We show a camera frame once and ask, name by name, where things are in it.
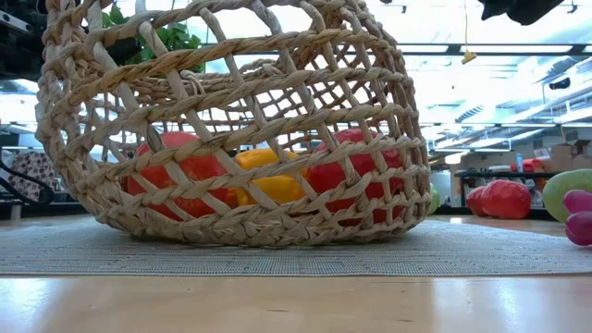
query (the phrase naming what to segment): cardboard box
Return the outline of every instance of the cardboard box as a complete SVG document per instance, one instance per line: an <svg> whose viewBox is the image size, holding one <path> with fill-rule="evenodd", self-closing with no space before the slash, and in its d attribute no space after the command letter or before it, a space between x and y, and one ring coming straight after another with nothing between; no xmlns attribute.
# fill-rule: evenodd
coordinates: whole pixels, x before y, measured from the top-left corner
<svg viewBox="0 0 592 333"><path fill-rule="evenodd" d="M592 168L590 142L590 140L578 140L574 144L555 144L549 148L536 149L535 156L547 172Z"/></svg>

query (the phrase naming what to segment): toy fruit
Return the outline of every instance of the toy fruit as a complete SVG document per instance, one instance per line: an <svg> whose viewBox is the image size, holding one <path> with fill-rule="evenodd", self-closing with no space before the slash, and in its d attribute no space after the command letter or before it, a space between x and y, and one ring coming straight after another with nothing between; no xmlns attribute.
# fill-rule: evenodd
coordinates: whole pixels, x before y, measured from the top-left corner
<svg viewBox="0 0 592 333"><path fill-rule="evenodd" d="M483 211L482 194L485 186L479 186L472 190L466 197L466 205L471 210L471 213L476 216L485 217L487 214Z"/></svg>
<svg viewBox="0 0 592 333"><path fill-rule="evenodd" d="M571 214L592 211L592 193L584 190L571 190L563 197L565 209Z"/></svg>
<svg viewBox="0 0 592 333"><path fill-rule="evenodd" d="M345 129L334 134L337 142L362 142L364 136L360 129ZM324 142L321 142L314 152L323 152L327 149ZM402 167L401 157L397 150L388 150L381 152L388 167ZM350 156L351 164L353 168L358 172L360 176L376 170L376 164L370 154L357 154ZM341 166L337 163L329 163L324 165L311 166L308 170L308 181L317 193L323 193L327 190L332 190L338 187L338 185L345 180L345 173L341 169ZM392 194L397 194L403 189L402 179L392 178L388 181ZM381 183L370 183L365 189L365 194L368 200L373 198L381 198L384 195ZM331 213L335 213L341 209L348 209L350 206L355 204L356 198L337 200L332 203L327 203L327 209ZM403 207L396 206L393 208L393 218L399 216ZM375 209L374 222L384 223L387 220L387 212L383 209ZM343 227L356 226L360 224L362 220L360 218L341 220L339 222Z"/></svg>
<svg viewBox="0 0 592 333"><path fill-rule="evenodd" d="M293 152L286 153L288 154L289 159L298 157L298 155ZM245 170L250 170L254 167L262 167L276 163L278 157L271 148L265 148L239 153L235 156L235 160L240 167ZM301 170L300 172L306 177L306 170ZM282 204L299 200L304 196L304 191L298 184L298 181L288 175L255 179L253 180L253 183L271 199ZM243 188L236 189L236 195L239 205L257 204L255 199L253 199Z"/></svg>
<svg viewBox="0 0 592 333"><path fill-rule="evenodd" d="M427 214L432 215L440 206L440 196L438 194L438 189L432 183L429 183L429 193L432 196L432 204L430 204Z"/></svg>
<svg viewBox="0 0 592 333"><path fill-rule="evenodd" d="M187 142L199 140L197 136L185 132L166 132L162 133L160 138L166 147L180 146ZM148 144L143 143L140 145L140 147L138 147L135 155L142 156L143 154L149 154L149 152L150 148ZM187 159L180 161L179 167L181 170L183 170L187 178L192 180L203 180L211 177L222 176L227 173L226 169L213 155L190 156ZM173 181L173 179L171 179L171 177L168 175L164 166L148 166L144 170L140 171L140 174L159 189L177 185L175 181ZM138 183L134 178L128 177L129 194L135 195L145 192L146 190L142 187L142 185L140 185L140 183ZM208 192L220 201L227 200L227 189L215 189ZM185 199L179 197L173 201L180 209L194 217L205 216L215 212L212 207L208 206L200 199ZM168 216L178 221L182 220L179 216L177 216L177 214L173 213L164 204L150 205L150 208L164 216Z"/></svg>
<svg viewBox="0 0 592 333"><path fill-rule="evenodd" d="M521 219L530 212L530 192L521 183L494 180L481 192L483 211L498 218Z"/></svg>
<svg viewBox="0 0 592 333"><path fill-rule="evenodd" d="M579 169L561 172L549 179L543 189L543 202L553 217L566 222L569 212L563 205L563 198L568 191L592 191L592 169Z"/></svg>
<svg viewBox="0 0 592 333"><path fill-rule="evenodd" d="M571 214L567 218L565 234L576 245L592 245L592 212L583 211Z"/></svg>

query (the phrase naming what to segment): black cable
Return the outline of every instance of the black cable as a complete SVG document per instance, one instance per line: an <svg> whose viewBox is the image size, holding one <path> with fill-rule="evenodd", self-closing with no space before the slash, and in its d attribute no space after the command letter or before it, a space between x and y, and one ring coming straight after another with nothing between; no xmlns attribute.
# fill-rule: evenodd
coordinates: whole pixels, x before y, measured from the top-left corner
<svg viewBox="0 0 592 333"><path fill-rule="evenodd" d="M0 186L4 187L12 195L14 195L16 198L20 199L23 203L30 204L30 205L48 205L54 200L54 196L55 196L54 190L49 185L45 184L44 182L42 182L38 179L35 179L31 176L21 174L20 172L11 169L10 167L6 166L6 164L4 164L4 161L2 161L2 158L0 158L0 168L2 168L4 171L6 171L7 173L9 173L11 175L21 177L22 179L26 179L28 181L34 182L35 184L42 187L41 191L39 192L39 197L40 198L44 197L43 200L34 201L34 200L29 199L26 196L22 195L19 191L17 191L17 189L13 188L12 185L10 185L10 183L8 183L5 179L0 178Z"/></svg>

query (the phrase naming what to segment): woven basket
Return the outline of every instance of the woven basket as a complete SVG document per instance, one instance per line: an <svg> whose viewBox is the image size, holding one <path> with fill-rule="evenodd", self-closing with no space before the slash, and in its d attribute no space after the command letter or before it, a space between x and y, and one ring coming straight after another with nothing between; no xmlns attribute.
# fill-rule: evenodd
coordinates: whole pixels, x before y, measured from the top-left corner
<svg viewBox="0 0 592 333"><path fill-rule="evenodd" d="M413 81L397 42L363 1L198 0L170 11L145 11L138 1L136 15L110 29L101 28L101 13L111 1L73 3L47 2L36 137L71 194L99 222L138 237L286 246L384 239L425 218L429 165ZM271 6L303 11L311 18L310 29L282 31ZM216 13L239 8L251 11L270 32L226 39ZM201 17L219 43L168 52L154 29L191 17ZM88 34L81 27L83 19ZM105 48L137 33L157 59L118 67ZM238 55L257 53L271 56L236 65ZM216 59L224 59L229 74L187 70ZM333 133L350 128L361 131L364 141L335 139ZM159 133L172 130L193 132L200 140L166 147ZM326 150L315 150L320 141ZM141 142L147 142L151 152L128 157ZM278 162L244 170L228 154L264 142ZM95 147L101 147L101 158L92 158ZM387 166L380 152L389 150L398 152L401 167ZM286 151L298 156L288 159ZM109 153L116 163L107 160ZM348 157L357 154L371 156L375 170L359 175ZM192 155L213 155L228 173L190 179L179 162ZM335 162L346 179L332 190L316 192L299 172ZM147 181L141 172L154 166L164 166L175 182L159 189ZM278 175L296 179L304 196L279 203L253 184ZM128 194L122 186L128 178L141 183L145 193ZM390 188L393 178L403 185L398 191ZM371 183L387 189L381 198L366 196ZM255 204L230 207L211 194L214 189L238 188ZM192 216L177 206L178 198L199 198L215 212ZM355 204L327 209L327 203L345 198ZM180 221L151 205L165 205ZM386 220L374 221L375 210L386 211ZM340 223L352 219L361 222Z"/></svg>

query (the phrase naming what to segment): gray woven mat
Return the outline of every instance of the gray woven mat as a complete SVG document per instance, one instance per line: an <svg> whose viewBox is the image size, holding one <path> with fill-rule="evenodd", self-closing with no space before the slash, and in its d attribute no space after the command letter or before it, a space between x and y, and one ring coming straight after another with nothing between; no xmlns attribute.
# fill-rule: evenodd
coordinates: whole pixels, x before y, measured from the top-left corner
<svg viewBox="0 0 592 333"><path fill-rule="evenodd" d="M98 223L0 228L0 275L493 276L592 273L567 239L426 221L383 243L243 249L145 242Z"/></svg>

